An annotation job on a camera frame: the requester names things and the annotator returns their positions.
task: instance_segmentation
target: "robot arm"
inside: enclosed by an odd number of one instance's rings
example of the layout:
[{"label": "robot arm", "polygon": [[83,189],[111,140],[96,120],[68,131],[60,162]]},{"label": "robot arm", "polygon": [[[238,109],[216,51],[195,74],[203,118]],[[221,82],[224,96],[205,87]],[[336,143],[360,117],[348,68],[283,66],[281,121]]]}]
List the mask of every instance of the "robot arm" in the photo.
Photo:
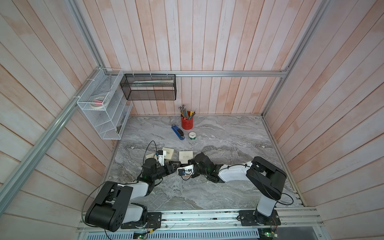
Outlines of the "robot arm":
[{"label": "robot arm", "polygon": [[106,182],[89,207],[85,222],[111,232],[116,231],[122,224],[122,228],[145,226],[150,217],[147,207],[130,202],[136,197],[149,195],[155,187],[155,180],[178,170],[180,176],[192,175],[191,177],[195,178],[204,175],[214,183],[232,180],[251,181],[262,193],[254,220],[265,225],[270,221],[271,215],[275,215],[272,211],[281,198],[286,180],[283,170],[262,157],[255,157],[244,164],[226,165],[214,164],[204,153],[199,153],[194,159],[189,160],[188,164],[181,165],[180,162],[173,161],[160,163],[154,158],[148,158],[142,167],[142,176],[137,182],[129,184]]},{"label": "robot arm", "polygon": [[147,223],[147,207],[140,204],[130,204],[137,197],[149,195],[155,187],[155,181],[176,171],[180,162],[164,162],[165,151],[159,150],[156,155],[162,161],[154,158],[146,159],[142,166],[141,177],[137,182],[119,184],[106,182],[89,207],[85,222],[111,232],[116,231],[126,223],[129,228],[142,226]]},{"label": "robot arm", "polygon": [[189,174],[190,169],[193,169],[192,178],[205,175],[208,180],[215,183],[232,180],[251,181],[262,193],[255,213],[261,224],[269,222],[277,201],[281,199],[286,180],[283,170],[262,157],[255,157],[244,164],[223,165],[213,164],[204,153],[199,153],[194,159],[189,160],[188,166],[178,168],[179,175]]}]

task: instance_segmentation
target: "white wire rack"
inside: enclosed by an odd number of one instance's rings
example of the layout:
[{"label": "white wire rack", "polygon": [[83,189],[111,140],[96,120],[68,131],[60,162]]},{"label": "white wire rack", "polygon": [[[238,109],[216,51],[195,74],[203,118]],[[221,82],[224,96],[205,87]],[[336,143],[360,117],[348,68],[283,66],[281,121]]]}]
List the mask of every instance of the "white wire rack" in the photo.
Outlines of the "white wire rack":
[{"label": "white wire rack", "polygon": [[77,102],[102,139],[120,140],[132,109],[119,86],[122,77],[121,69],[100,69]]}]

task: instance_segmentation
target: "tape roll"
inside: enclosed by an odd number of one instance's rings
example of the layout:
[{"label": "tape roll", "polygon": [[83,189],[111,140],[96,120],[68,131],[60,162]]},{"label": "tape roll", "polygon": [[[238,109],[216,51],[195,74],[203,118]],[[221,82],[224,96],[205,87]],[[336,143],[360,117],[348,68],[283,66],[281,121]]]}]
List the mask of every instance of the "tape roll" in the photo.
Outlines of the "tape roll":
[{"label": "tape roll", "polygon": [[196,139],[196,133],[195,132],[190,132],[189,133],[189,139],[191,139],[191,140]]}]

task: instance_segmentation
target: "metal grate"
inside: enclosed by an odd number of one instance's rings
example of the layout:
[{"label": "metal grate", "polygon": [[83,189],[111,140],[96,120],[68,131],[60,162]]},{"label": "metal grate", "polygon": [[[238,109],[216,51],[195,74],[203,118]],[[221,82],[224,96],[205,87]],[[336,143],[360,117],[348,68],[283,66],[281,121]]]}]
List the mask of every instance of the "metal grate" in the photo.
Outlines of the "metal grate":
[{"label": "metal grate", "polygon": [[80,96],[77,104],[83,110],[105,111],[122,77],[121,69],[100,69]]},{"label": "metal grate", "polygon": [[127,100],[176,100],[174,74],[124,74],[120,86]]},{"label": "metal grate", "polygon": [[[127,240],[133,239],[133,232],[107,232],[111,239]],[[147,239],[250,239],[260,238],[257,228],[242,229],[214,229],[214,230],[156,230],[147,234]],[[105,240],[108,239],[104,232],[89,233],[86,240]]]},{"label": "metal grate", "polygon": [[121,139],[133,104],[126,105],[121,69],[102,68],[77,104],[102,139]]}]

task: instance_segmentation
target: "gray marble surface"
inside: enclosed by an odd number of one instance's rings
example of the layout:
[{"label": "gray marble surface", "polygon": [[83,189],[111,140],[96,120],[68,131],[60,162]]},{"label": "gray marble surface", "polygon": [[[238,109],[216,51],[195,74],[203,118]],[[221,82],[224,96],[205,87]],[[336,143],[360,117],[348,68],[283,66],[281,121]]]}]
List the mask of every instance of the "gray marble surface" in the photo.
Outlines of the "gray marble surface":
[{"label": "gray marble surface", "polygon": [[[192,130],[196,140],[179,140],[171,124],[181,128],[180,117],[133,117],[128,119],[118,152],[111,167],[109,180],[132,182],[141,171],[148,143],[154,140],[157,149],[175,149],[172,160],[179,160],[179,151],[193,151],[194,156],[204,152],[215,164],[240,164],[261,156],[281,168],[259,116],[196,116]],[[152,143],[147,155],[155,152]],[[285,193],[292,197],[292,187],[285,182]],[[230,181],[215,184],[204,176],[183,181],[177,173],[164,177],[152,193],[136,198],[135,203],[148,210],[233,209],[256,207],[261,193],[250,181]],[[283,195],[280,200],[290,203]],[[292,207],[299,206],[294,202]]]}]

